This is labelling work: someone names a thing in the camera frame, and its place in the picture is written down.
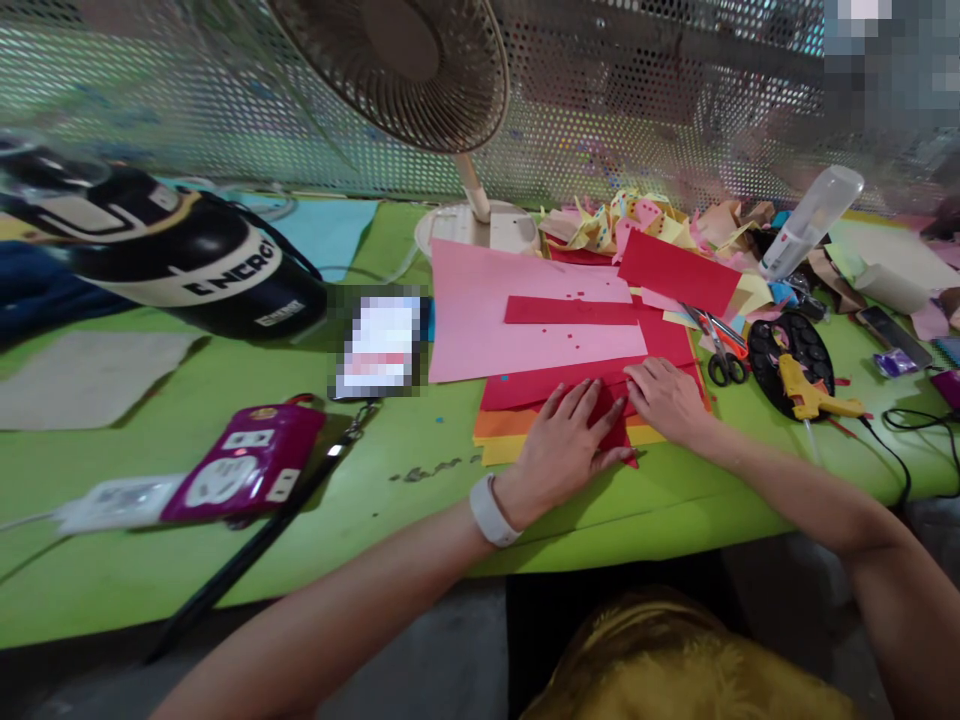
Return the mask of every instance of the white power strip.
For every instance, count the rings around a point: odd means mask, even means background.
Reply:
[[[59,535],[157,525],[163,508],[186,477],[181,473],[108,480],[60,507],[51,519],[60,520]]]

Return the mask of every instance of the person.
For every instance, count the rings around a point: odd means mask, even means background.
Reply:
[[[630,401],[668,441],[742,479],[840,558],[896,716],[960,717],[960,593],[909,529],[854,485],[706,413],[697,384],[669,362],[648,358],[625,372]],[[599,383],[566,390],[557,388],[516,464],[493,480],[495,502],[517,531],[627,457],[625,448],[597,453],[623,401],[590,426]],[[466,499],[424,518],[253,618],[214,649],[153,718],[311,717],[495,550]],[[855,716],[839,691],[726,631],[702,608],[642,593],[584,625],[524,715]]]

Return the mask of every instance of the hand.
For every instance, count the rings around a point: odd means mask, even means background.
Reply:
[[[576,495],[595,475],[633,456],[632,448],[597,454],[597,445],[623,412],[618,399],[588,427],[601,383],[584,380],[564,397],[553,391],[530,430],[517,462],[498,475],[494,495],[511,527],[522,532],[551,509]]]
[[[691,449],[719,424],[703,407],[696,381],[663,358],[647,358],[623,371],[630,402],[654,430]]]

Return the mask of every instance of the white wristband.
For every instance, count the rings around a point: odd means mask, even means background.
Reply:
[[[493,496],[493,478],[490,473],[481,478],[470,491],[470,510],[477,521],[480,532],[491,543],[499,548],[509,547],[522,535],[512,527],[500,511],[497,500]]]

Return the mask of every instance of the fan pole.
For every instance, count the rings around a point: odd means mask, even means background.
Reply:
[[[490,201],[487,200],[487,192],[480,184],[480,178],[477,177],[477,169],[473,166],[473,158],[467,154],[454,155],[453,162],[456,163],[457,172],[460,173],[460,182],[463,183],[463,189],[467,193],[467,200],[470,201],[470,209],[473,210],[473,216],[477,222],[490,222]]]

